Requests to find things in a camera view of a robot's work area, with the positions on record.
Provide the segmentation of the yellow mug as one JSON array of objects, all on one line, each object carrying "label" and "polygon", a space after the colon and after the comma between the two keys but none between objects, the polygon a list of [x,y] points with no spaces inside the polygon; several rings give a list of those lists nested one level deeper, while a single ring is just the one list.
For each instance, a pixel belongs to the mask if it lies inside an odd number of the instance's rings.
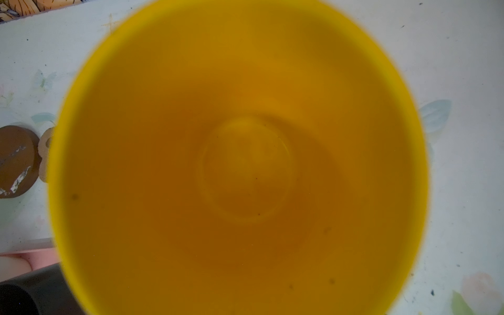
[{"label": "yellow mug", "polygon": [[413,98],[321,1],[156,1],[78,73],[49,149],[88,314],[384,314],[416,259]]}]

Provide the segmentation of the brown paw shaped coaster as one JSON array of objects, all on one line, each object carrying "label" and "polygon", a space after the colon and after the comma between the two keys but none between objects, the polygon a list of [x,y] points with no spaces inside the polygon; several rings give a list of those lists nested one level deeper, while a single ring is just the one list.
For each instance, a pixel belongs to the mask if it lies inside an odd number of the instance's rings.
[{"label": "brown paw shaped coaster", "polygon": [[47,182],[49,147],[52,141],[53,132],[54,127],[51,127],[48,130],[46,130],[39,139],[38,154],[41,157],[41,163],[39,165],[39,178],[43,182]]}]

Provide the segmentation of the dark brown round coaster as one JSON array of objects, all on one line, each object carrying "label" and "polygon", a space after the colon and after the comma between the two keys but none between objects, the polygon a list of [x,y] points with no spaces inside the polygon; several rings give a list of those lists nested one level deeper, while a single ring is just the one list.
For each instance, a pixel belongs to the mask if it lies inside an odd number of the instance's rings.
[{"label": "dark brown round coaster", "polygon": [[39,177],[39,137],[31,130],[7,125],[1,128],[1,198],[26,193]]}]

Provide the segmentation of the black mug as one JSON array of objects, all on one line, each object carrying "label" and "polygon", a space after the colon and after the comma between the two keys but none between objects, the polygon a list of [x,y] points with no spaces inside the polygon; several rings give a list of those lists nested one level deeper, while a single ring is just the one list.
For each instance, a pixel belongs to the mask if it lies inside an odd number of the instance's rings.
[{"label": "black mug", "polygon": [[58,263],[1,282],[1,314],[85,315]]}]

